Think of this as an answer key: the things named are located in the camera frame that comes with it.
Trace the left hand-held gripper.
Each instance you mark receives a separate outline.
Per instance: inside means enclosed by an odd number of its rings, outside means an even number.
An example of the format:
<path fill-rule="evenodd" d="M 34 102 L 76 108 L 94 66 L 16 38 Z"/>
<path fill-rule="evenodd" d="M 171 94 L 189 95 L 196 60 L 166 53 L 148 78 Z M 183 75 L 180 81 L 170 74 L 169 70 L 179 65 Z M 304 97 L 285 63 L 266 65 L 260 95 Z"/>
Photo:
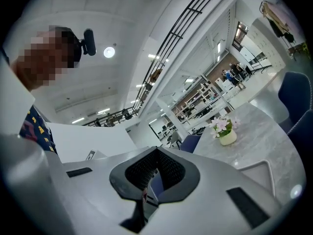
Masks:
<path fill-rule="evenodd" d="M 91 150 L 114 156 L 136 150 L 135 143 L 122 126 L 88 127 L 48 123 L 62 163 L 80 162 Z"/>

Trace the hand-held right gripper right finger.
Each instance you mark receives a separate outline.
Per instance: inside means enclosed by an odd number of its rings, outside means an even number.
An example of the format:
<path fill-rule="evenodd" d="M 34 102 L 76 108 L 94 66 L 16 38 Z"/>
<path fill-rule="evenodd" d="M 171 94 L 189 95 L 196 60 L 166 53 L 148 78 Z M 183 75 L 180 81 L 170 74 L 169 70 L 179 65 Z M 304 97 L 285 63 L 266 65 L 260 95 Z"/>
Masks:
<path fill-rule="evenodd" d="M 156 174 L 149 189 L 158 208 L 144 228 L 146 235 L 269 235 L 280 220 L 281 205 L 272 194 L 234 167 L 218 160 L 171 150 L 194 164 L 199 177 L 187 179 L 175 197 L 197 183 L 182 201 L 162 203 L 165 180 Z"/>

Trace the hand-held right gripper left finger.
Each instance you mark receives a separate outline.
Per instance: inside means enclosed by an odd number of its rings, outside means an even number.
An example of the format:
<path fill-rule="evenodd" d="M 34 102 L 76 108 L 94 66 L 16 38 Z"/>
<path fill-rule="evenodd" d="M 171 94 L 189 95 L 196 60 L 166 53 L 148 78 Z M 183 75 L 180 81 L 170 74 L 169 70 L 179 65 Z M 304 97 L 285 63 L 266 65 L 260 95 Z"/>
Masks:
<path fill-rule="evenodd" d="M 143 191 L 139 200 L 124 199 L 115 190 L 134 190 L 123 183 L 125 175 L 111 177 L 118 165 L 129 167 L 135 159 L 155 151 L 142 148 L 103 159 L 58 163 L 58 194 L 62 200 L 75 235 L 157 235 L 157 218 L 145 223 Z"/>

